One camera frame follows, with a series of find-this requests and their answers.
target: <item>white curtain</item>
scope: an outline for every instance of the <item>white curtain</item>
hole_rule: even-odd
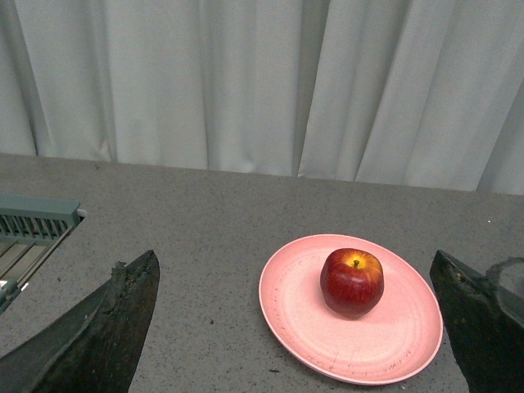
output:
[[[524,2],[2,0],[0,152],[524,194]]]

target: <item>pink plate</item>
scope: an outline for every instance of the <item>pink plate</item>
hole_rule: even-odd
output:
[[[384,270],[384,295],[369,313],[344,319],[324,303],[320,271],[337,248],[375,255]],[[442,317],[431,288],[409,264],[356,237],[297,239],[269,259],[260,277],[260,305],[280,342],[302,363],[360,385],[402,381],[423,370],[442,341]]]

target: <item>metal rack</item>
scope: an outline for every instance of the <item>metal rack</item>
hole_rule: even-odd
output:
[[[80,223],[79,202],[0,194],[0,314]]]

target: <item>speckled table surface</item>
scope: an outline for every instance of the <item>speckled table surface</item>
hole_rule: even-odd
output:
[[[428,282],[439,249],[482,273],[524,255],[524,196],[11,155],[0,155],[0,190],[87,211],[0,316],[0,355],[105,282],[116,261],[155,251],[158,300],[131,392],[466,392],[446,334],[424,370],[386,386],[304,366],[264,320],[262,269],[316,233],[375,242]]]

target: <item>dish rack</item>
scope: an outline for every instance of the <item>dish rack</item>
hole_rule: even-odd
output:
[[[79,202],[0,194],[0,314],[85,216]]]

